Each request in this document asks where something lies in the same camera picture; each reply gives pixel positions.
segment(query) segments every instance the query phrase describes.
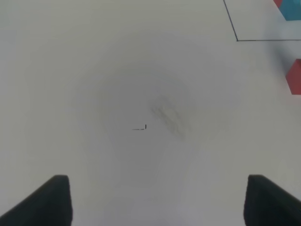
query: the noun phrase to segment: small black mark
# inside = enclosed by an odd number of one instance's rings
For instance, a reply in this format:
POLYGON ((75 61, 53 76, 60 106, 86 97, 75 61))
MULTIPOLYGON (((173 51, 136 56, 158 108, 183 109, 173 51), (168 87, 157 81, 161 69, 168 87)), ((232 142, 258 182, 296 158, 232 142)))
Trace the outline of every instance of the small black mark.
MULTIPOLYGON (((146 129, 146 125, 145 125, 145 129, 146 129)), ((132 129, 132 130, 145 130, 145 129, 132 129)))

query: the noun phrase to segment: red block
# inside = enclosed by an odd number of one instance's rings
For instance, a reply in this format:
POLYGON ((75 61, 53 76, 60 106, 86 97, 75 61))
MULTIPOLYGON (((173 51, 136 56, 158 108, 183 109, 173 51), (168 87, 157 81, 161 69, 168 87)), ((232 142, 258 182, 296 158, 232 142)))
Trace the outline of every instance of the red block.
POLYGON ((296 59, 286 74, 286 80, 293 95, 301 95, 301 59, 296 59))
POLYGON ((276 6, 279 8, 281 6, 282 0, 274 0, 276 6))

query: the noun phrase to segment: blue block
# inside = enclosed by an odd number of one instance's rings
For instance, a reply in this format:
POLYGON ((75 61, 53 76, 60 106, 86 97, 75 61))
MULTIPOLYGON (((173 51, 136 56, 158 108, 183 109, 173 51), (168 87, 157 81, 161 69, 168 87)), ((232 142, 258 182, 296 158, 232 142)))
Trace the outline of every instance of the blue block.
POLYGON ((300 0, 283 0, 279 10, 287 21, 301 20, 300 0))

